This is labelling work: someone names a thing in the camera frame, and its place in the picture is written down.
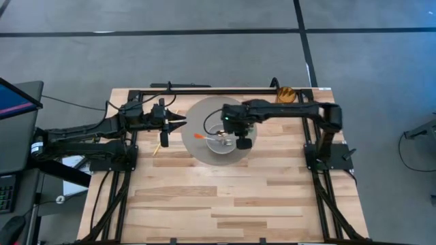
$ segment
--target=black stand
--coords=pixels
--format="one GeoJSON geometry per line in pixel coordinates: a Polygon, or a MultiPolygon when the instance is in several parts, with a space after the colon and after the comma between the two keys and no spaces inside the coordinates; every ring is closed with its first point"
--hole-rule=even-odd
{"type": "Polygon", "coordinates": [[[83,187],[88,187],[91,181],[91,176],[73,167],[65,166],[58,161],[35,161],[29,158],[29,165],[32,168],[38,168],[45,174],[58,177],[62,180],[78,184],[83,187]]]}
{"type": "Polygon", "coordinates": [[[138,146],[124,146],[125,153],[122,159],[104,159],[91,161],[89,170],[98,171],[133,171],[138,158],[138,146]]]}
{"type": "Polygon", "coordinates": [[[436,141],[436,119],[411,131],[404,132],[404,136],[408,140],[413,140],[418,135],[429,135],[436,141]]]}
{"type": "Polygon", "coordinates": [[[344,158],[344,156],[349,153],[347,144],[331,144],[327,146],[322,143],[323,139],[326,138],[322,137],[315,144],[305,144],[305,156],[308,169],[313,168],[322,171],[332,169],[351,170],[354,168],[351,157],[344,158]]]}

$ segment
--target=keyboard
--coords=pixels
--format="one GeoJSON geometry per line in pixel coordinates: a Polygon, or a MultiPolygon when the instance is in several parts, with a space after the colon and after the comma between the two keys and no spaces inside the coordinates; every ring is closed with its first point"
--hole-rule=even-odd
{"type": "Polygon", "coordinates": [[[0,214],[14,211],[17,194],[16,175],[0,176],[0,214]]]}

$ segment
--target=wooden table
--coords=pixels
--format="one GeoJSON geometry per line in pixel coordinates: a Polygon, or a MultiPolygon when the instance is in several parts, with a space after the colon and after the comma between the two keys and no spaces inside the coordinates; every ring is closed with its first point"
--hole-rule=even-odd
{"type": "MultiPolygon", "coordinates": [[[[330,89],[313,89],[316,101],[334,102],[330,89]]],[[[120,106],[128,89],[114,89],[110,101],[120,106]]],[[[178,95],[169,109],[186,114],[209,95],[178,95]]],[[[163,96],[171,101],[172,95],[163,96]]],[[[239,101],[274,95],[229,95],[239,101]]],[[[156,98],[144,104],[148,112],[156,98]]],[[[115,114],[110,108],[109,116],[115,114]]],[[[315,139],[313,125],[312,139],[315,139]]],[[[138,134],[139,159],[132,172],[122,242],[320,242],[322,232],[313,181],[306,168],[301,118],[272,118],[257,124],[252,151],[239,163],[212,166],[193,158],[182,143],[180,129],[171,133],[170,147],[160,148],[158,132],[138,134]]],[[[338,133],[334,140],[343,140],[338,133]]],[[[104,173],[92,176],[78,239],[89,233],[95,196],[104,173]]],[[[338,208],[356,231],[368,236],[354,181],[344,171],[331,171],[338,208]]],[[[104,183],[94,224],[104,213],[112,174],[104,183]]],[[[334,228],[326,207],[330,236],[334,228]]],[[[114,237],[116,210],[109,238],[114,237]]]]}

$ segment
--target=wooden stick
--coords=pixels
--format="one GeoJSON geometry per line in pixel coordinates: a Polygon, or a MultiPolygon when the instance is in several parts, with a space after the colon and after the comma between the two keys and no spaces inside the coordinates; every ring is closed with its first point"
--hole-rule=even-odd
{"type": "Polygon", "coordinates": [[[159,140],[159,142],[157,143],[156,149],[153,152],[153,157],[156,155],[157,151],[159,150],[159,148],[161,148],[161,142],[159,140]]]}

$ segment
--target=desk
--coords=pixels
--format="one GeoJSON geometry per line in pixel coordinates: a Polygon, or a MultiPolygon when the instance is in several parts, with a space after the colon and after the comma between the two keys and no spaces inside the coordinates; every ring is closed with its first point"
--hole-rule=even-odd
{"type": "MultiPolygon", "coordinates": [[[[114,89],[110,101],[121,106],[128,89],[114,89]]],[[[334,102],[331,90],[313,89],[320,102],[334,102]]],[[[201,99],[214,95],[177,95],[170,110],[186,114],[201,99]]],[[[173,95],[163,96],[171,101],[173,95]]],[[[228,95],[245,101],[275,95],[228,95]]],[[[148,112],[153,103],[146,103],[148,112]]],[[[110,110],[108,115],[115,114],[110,110]]],[[[315,200],[313,181],[306,168],[301,118],[272,118],[257,124],[258,137],[242,161],[217,167],[199,162],[184,147],[180,129],[171,133],[170,147],[160,148],[158,132],[141,132],[137,145],[139,157],[131,174],[122,243],[166,242],[320,242],[322,230],[315,200]]],[[[334,140],[343,140],[338,133],[334,140]]],[[[91,178],[78,239],[89,232],[91,213],[104,173],[91,178]]],[[[368,236],[354,181],[343,171],[331,171],[337,205],[343,215],[363,236],[368,236]]],[[[94,224],[104,213],[111,175],[103,185],[94,224]]],[[[330,236],[334,228],[326,208],[330,236]]],[[[116,211],[109,238],[114,237],[116,211]]]]}

